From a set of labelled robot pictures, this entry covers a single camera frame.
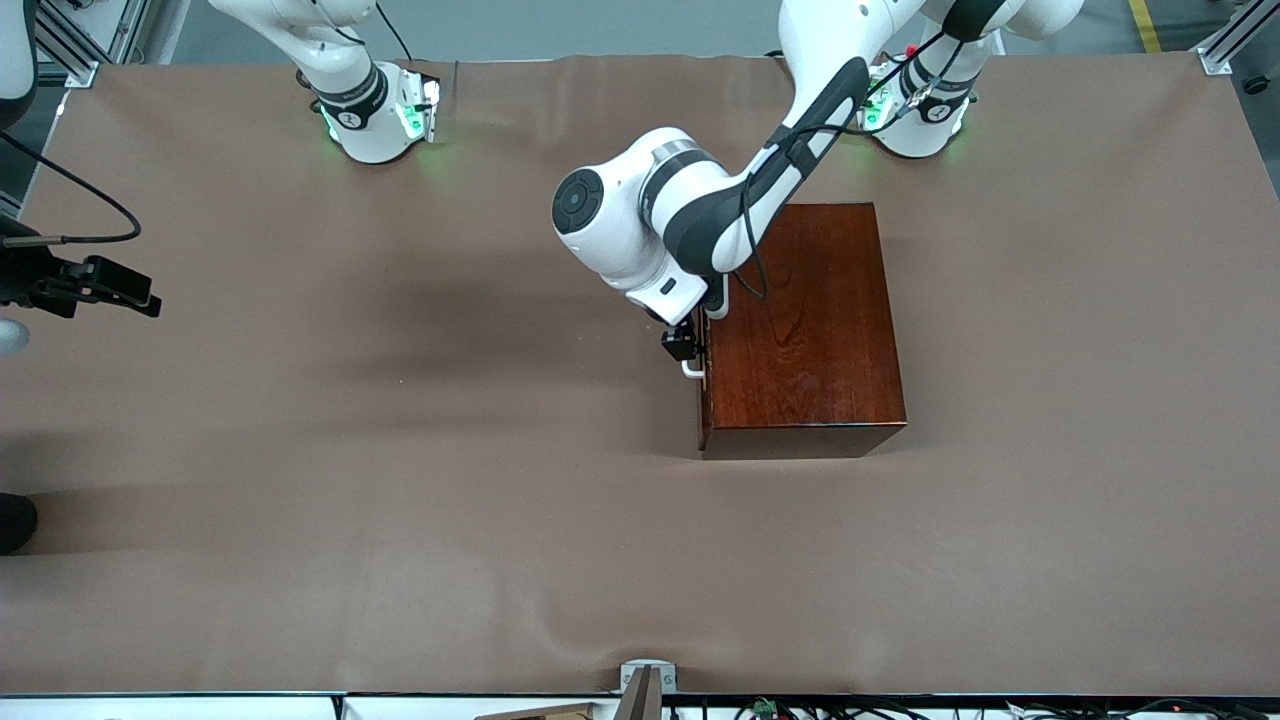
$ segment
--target table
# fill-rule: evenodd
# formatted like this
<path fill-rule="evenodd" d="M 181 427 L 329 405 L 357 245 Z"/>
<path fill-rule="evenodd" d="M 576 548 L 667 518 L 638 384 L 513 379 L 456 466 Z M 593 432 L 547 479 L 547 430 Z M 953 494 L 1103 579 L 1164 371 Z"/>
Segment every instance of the table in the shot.
<path fill-rule="evenodd" d="M 705 462 L 659 328 L 563 249 L 659 124 L 741 167 L 768 59 L 463 64 L 447 142 L 348 161 L 285 67 L 110 67 L 51 154 L 132 208 L 164 316 L 22 314 L 0 691 L 1274 694 L 1277 202 L 1189 54 L 993 58 L 942 156 L 842 141 L 911 424 Z M 654 97 L 662 94 L 662 102 Z M 41 173 L 26 222 L 115 228 Z"/>

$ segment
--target yellow floor line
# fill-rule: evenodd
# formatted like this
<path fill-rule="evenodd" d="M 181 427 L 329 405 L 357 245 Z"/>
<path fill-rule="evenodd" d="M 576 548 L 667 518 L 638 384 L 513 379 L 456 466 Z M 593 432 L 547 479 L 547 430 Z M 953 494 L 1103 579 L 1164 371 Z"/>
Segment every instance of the yellow floor line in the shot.
<path fill-rule="evenodd" d="M 1129 10 L 1133 13 L 1133 22 L 1138 23 L 1138 35 L 1142 37 L 1142 47 L 1147 53 L 1160 53 L 1160 38 L 1156 37 L 1156 26 L 1151 23 L 1151 10 L 1147 9 L 1147 0 L 1129 0 Z"/>

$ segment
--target wooden box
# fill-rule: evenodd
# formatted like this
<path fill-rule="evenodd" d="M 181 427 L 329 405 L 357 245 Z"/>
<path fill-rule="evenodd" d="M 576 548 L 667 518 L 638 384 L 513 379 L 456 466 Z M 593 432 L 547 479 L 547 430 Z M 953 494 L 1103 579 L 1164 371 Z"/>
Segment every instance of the wooden box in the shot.
<path fill-rule="evenodd" d="M 704 457 L 865 455 L 906 427 L 874 208 L 787 205 L 760 258 L 768 299 L 731 278 L 728 316 L 701 324 Z"/>

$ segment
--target cable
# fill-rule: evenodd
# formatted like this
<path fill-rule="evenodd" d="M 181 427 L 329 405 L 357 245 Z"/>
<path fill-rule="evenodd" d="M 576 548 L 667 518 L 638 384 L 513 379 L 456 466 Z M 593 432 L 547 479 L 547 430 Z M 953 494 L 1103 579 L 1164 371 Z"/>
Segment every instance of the cable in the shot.
<path fill-rule="evenodd" d="M 64 178 L 67 178 L 67 179 L 72 181 L 73 183 L 83 187 L 84 190 L 92 192 L 95 196 L 97 196 L 99 200 L 106 202 L 108 205 L 110 205 L 111 208 L 114 208 L 116 213 L 124 215 L 124 219 L 129 220 L 129 224 L 133 225 L 133 229 L 131 229 L 127 233 L 122 233 L 122 234 L 108 234 L 108 236 L 63 236 L 61 241 L 63 241 L 64 245 L 101 245 L 101 243 L 106 243 L 106 242 L 125 242 L 125 241 L 133 240 L 133 238 L 138 237 L 140 234 L 142 234 L 142 224 L 138 223 L 138 219 L 133 215 L 133 213 L 129 213 L 128 208 L 125 208 L 124 205 L 120 205 L 119 202 L 116 202 L 116 200 L 114 197 L 111 197 L 110 195 L 108 195 L 108 193 L 102 192 L 101 190 L 93 187 L 87 181 L 81 179 L 78 176 L 76 176 L 74 173 L 72 173 L 67 168 L 59 165 L 58 163 L 54 163 L 52 160 L 50 160 L 49 158 L 45 158 L 40 152 L 36 152 L 35 150 L 31 150 L 26 145 L 23 145 L 20 142 L 18 142 L 17 140 L 9 137 L 9 133 L 0 132 L 0 140 L 4 140 L 9 145 L 12 145 L 13 149 L 17 150 L 18 152 L 22 152 L 23 155 L 26 155 L 26 156 L 36 160 L 37 163 L 42 164 L 42 165 L 46 165 L 47 168 L 52 169 L 58 174 L 63 176 Z"/>
<path fill-rule="evenodd" d="M 920 45 L 919 47 L 915 49 L 915 55 L 913 55 L 911 58 L 918 56 L 920 53 L 924 53 L 925 50 L 928 50 L 934 42 L 942 40 L 943 35 L 945 33 L 940 32 L 940 33 L 934 35 L 933 37 L 925 40 L 923 45 Z M 888 83 L 888 81 L 891 81 L 895 77 L 897 77 L 897 74 L 902 72 L 902 68 L 905 68 L 909 64 L 909 61 L 910 61 L 911 58 L 906 58 L 906 60 L 904 60 L 904 61 L 899 63 L 897 65 L 895 65 L 893 69 L 890 70 L 887 76 L 879 78 L 876 82 L 876 85 L 873 85 L 870 87 L 870 90 L 867 91 L 867 97 L 870 97 L 870 96 L 876 95 L 879 91 L 879 88 L 884 87 Z"/>
<path fill-rule="evenodd" d="M 352 36 L 347 35 L 346 32 L 343 32 L 343 29 L 340 27 L 338 27 L 338 23 L 334 22 L 333 15 L 329 14 L 329 10 L 320 3 L 320 0 L 311 0 L 311 4 L 315 5 L 317 10 L 320 10 L 320 15 L 324 17 L 324 22 L 329 23 L 329 29 L 337 32 L 338 37 L 340 37 L 340 38 L 343 38 L 343 40 L 346 40 L 348 42 L 355 42 L 356 45 L 364 45 L 365 44 L 364 40 L 361 40 L 358 37 L 352 37 Z"/>
<path fill-rule="evenodd" d="M 383 6 L 380 4 L 378 5 L 378 14 L 381 15 L 383 22 L 387 23 L 387 29 L 392 31 L 392 35 L 396 36 L 396 42 L 401 44 L 401 50 L 404 51 L 404 59 L 413 60 L 413 54 L 408 51 L 408 45 L 404 45 L 404 38 L 399 36 L 399 31 L 396 29 L 396 26 L 392 24 L 390 18 L 387 17 L 387 10 L 383 10 Z"/>
<path fill-rule="evenodd" d="M 929 40 L 927 40 L 924 44 L 920 45 L 920 47 L 915 51 L 915 55 L 913 55 L 913 56 L 918 56 L 920 53 L 924 53 L 925 50 L 928 50 L 929 46 L 932 46 L 934 42 L 937 42 L 938 40 L 941 40 L 943 37 L 943 35 L 945 33 L 938 32 L 937 35 L 934 35 L 933 37 L 931 37 Z M 942 77 L 947 74 L 947 70 L 950 70 L 951 67 L 955 64 L 956 58 L 960 56 L 960 49 L 964 47 L 964 45 L 965 45 L 964 42 L 957 42 L 956 44 L 955 50 L 951 51 L 951 58 L 942 67 L 942 72 L 940 72 L 938 74 L 933 76 L 929 79 L 929 83 L 932 83 L 934 87 L 937 87 L 936 83 L 940 82 L 942 79 Z M 892 70 L 890 70 L 890 73 L 887 76 L 884 76 L 876 85 L 873 85 L 867 91 L 867 97 L 872 97 L 873 95 L 876 95 L 876 92 L 879 91 L 879 88 L 884 87 L 886 83 L 888 83 L 891 79 L 893 79 L 895 77 L 897 77 L 897 74 L 902 72 L 902 68 L 905 68 L 908 64 L 910 64 L 910 60 L 911 60 L 911 58 L 906 58 L 904 61 L 899 63 Z M 879 128 L 877 128 L 874 131 L 849 129 L 847 126 L 818 124 L 818 126 L 810 126 L 810 127 L 806 127 L 806 128 L 796 128 L 796 129 L 791 131 L 791 135 L 795 136 L 796 140 L 799 140 L 799 138 L 801 138 L 801 137 L 804 137 L 806 135 L 814 135 L 814 133 L 823 132 L 823 131 L 835 132 L 837 135 L 873 136 L 876 133 L 884 132 L 886 129 L 888 129 L 890 127 L 892 127 L 893 123 L 896 123 L 899 119 L 901 119 L 901 118 L 906 117 L 908 114 L 910 114 L 911 110 L 914 110 L 914 109 L 915 108 L 913 108 L 911 105 L 902 105 L 902 108 L 892 118 L 890 118 L 890 120 L 887 123 L 884 123 L 883 126 L 881 126 Z M 737 270 L 737 269 L 733 270 L 733 279 L 736 279 L 737 284 L 740 284 L 742 287 L 742 290 L 745 290 L 749 295 L 751 295 L 756 300 L 762 300 L 763 301 L 763 300 L 767 300 L 769 297 L 769 275 L 768 275 L 768 273 L 764 269 L 764 260 L 760 258 L 759 243 L 755 240 L 755 231 L 751 228 L 750 195 L 751 195 L 751 187 L 755 184 L 755 177 L 756 177 L 755 172 L 753 170 L 753 172 L 750 172 L 750 173 L 746 174 L 746 179 L 742 182 L 742 192 L 739 196 L 739 211 L 742 213 L 742 223 L 744 223 L 745 229 L 746 229 L 746 242 L 748 242 L 748 245 L 751 246 L 751 259 L 755 261 L 755 272 L 756 272 L 756 274 L 760 275 L 760 287 L 759 287 L 759 290 L 751 287 L 746 282 L 746 279 L 742 278 L 741 270 Z M 911 717 L 911 720 L 927 720 L 923 715 L 913 714 L 911 711 L 906 710 L 902 706 L 899 706 L 896 703 L 893 703 L 893 705 L 896 706 L 893 708 L 895 711 L 906 714 L 909 717 Z M 852 716 L 850 716 L 850 719 L 856 717 L 861 712 L 868 712 L 868 714 L 872 714 L 872 715 L 877 715 L 879 717 L 879 720 L 893 720 L 892 717 L 887 717 L 887 716 L 884 716 L 881 712 L 876 712 L 874 710 L 865 710 L 865 711 L 855 712 Z M 1061 720 L 1078 720 L 1078 719 L 1068 717 L 1068 719 L 1061 719 Z"/>
<path fill-rule="evenodd" d="M 755 173 L 750 172 L 746 174 L 746 179 L 742 182 L 742 193 L 739 195 L 739 210 L 742 213 L 742 223 L 746 227 L 746 242 L 751 246 L 751 259 L 755 260 L 755 272 L 760 275 L 760 290 L 755 290 L 745 279 L 742 279 L 742 273 L 733 270 L 733 278 L 737 284 L 742 286 L 742 290 L 749 292 L 756 300 L 765 300 L 769 297 L 769 274 L 764 272 L 764 260 L 760 259 L 759 246 L 755 242 L 755 231 L 751 229 L 751 209 L 748 206 L 749 195 L 751 193 L 751 184 L 755 182 Z"/>

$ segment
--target gray floor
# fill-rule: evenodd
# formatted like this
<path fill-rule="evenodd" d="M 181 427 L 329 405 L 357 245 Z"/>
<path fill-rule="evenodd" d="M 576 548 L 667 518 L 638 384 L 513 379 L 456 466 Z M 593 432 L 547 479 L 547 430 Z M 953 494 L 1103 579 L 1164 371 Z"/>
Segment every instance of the gray floor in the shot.
<path fill-rule="evenodd" d="M 778 0 L 381 0 L 410 50 L 433 60 L 526 60 L 566 55 L 689 54 L 759 55 L 777 47 Z M 1231 0 L 1149 3 L 1164 50 L 1185 50 L 1221 27 L 1235 10 Z M 173 63 L 284 63 L 271 44 L 212 9 L 206 0 L 157 0 L 161 19 L 143 49 L 147 58 Z M 922 33 L 916 20 L 891 41 L 901 49 Z M 401 53 L 387 27 L 358 28 L 375 58 Z M 1044 41 L 1009 37 L 1011 54 L 1100 55 L 1142 53 L 1126 0 L 1085 0 L 1080 17 Z M 1234 61 L 1236 86 L 1280 61 L 1280 23 L 1270 27 Z M 38 145 L 52 120 L 58 90 L 15 132 Z M 1240 94 L 1260 151 L 1280 187 L 1280 90 Z M 22 197 L 31 164 L 0 154 L 0 190 Z"/>

